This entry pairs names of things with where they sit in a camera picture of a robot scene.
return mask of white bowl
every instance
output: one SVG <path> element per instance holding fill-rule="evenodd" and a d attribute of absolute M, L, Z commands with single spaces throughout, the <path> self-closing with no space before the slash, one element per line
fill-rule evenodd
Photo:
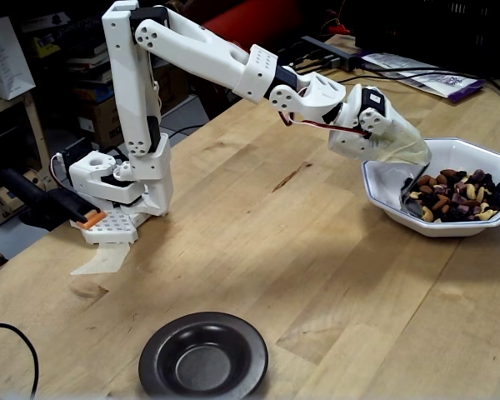
<path fill-rule="evenodd" d="M 500 154 L 457 138 L 426 139 L 432 151 L 432 161 L 427 175 L 436 177 L 443 169 L 473 173 L 482 169 L 492 174 L 495 183 L 500 182 Z M 400 189 L 406 178 L 415 178 L 419 166 L 367 161 L 362 165 L 362 175 L 368 198 L 390 218 L 431 238 L 472 236 L 485 228 L 500 225 L 500 212 L 488 221 L 471 222 L 424 222 L 400 208 Z"/>

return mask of orange object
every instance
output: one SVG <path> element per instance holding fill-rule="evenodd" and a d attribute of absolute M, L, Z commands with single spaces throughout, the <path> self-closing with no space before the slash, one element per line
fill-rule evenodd
<path fill-rule="evenodd" d="M 100 221 L 102 221 L 107 214 L 104 211 L 98 212 L 97 210 L 91 210 L 87 214 L 85 214 L 85 218 L 87 222 L 76 222 L 81 229 L 85 229 L 86 231 L 91 228 L 93 225 L 96 225 Z"/>

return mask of red wire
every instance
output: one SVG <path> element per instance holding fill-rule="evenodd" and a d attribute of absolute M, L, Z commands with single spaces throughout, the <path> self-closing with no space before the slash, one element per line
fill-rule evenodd
<path fill-rule="evenodd" d="M 283 112 L 279 112 L 279 114 L 280 114 L 280 117 L 283 120 L 283 123 L 285 123 L 286 126 L 290 127 L 291 125 L 293 125 L 293 121 L 291 121 L 293 119 L 293 113 L 292 112 L 289 114 L 289 117 L 291 118 L 290 120 L 287 120 L 285 118 L 285 116 L 283 115 Z M 318 122 L 314 122 L 314 121 L 308 121 L 307 119 L 304 119 L 302 121 L 302 123 L 307 123 L 309 125 L 313 125 L 314 127 L 330 129 L 330 130 L 333 130 L 333 131 L 345 131 L 345 132 L 356 133 L 356 134 L 361 135 L 361 136 L 365 136 L 367 134 L 366 132 L 360 131 L 359 129 L 355 129 L 353 127 L 336 127 L 335 125 L 327 125 L 325 123 L 318 123 Z"/>

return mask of paper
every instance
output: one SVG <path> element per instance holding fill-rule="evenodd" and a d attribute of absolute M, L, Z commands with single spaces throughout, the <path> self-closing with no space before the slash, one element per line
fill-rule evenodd
<path fill-rule="evenodd" d="M 124 263 L 130 251 L 129 243 L 102 243 L 91 261 L 70 272 L 71 275 L 91 273 L 115 273 Z"/>
<path fill-rule="evenodd" d="M 397 56 L 386 52 L 367 54 L 362 57 L 363 60 L 370 62 L 376 67 L 383 69 L 389 68 L 432 68 L 433 65 L 425 64 L 411 58 Z M 382 75 L 390 78 L 411 77 L 419 73 L 426 73 L 427 71 L 411 71 L 411 72 L 380 72 Z M 432 74 L 424 75 L 421 77 L 412 77 L 410 79 L 403 79 L 399 82 L 404 83 L 414 88 L 423 90 L 431 94 L 436 94 L 444 98 L 449 98 L 452 101 L 459 101 L 467 95 L 479 90 L 483 82 L 481 80 L 470 79 L 467 77 L 457 77 L 452 75 Z"/>
<path fill-rule="evenodd" d="M 32 74 L 8 17 L 0 18 L 0 98 L 11 100 L 35 88 Z"/>

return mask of white paper bag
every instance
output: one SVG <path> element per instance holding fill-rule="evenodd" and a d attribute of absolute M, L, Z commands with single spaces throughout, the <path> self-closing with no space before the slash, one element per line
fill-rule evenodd
<path fill-rule="evenodd" d="M 0 18 L 0 98 L 11 100 L 35 88 L 32 74 L 8 17 Z"/>

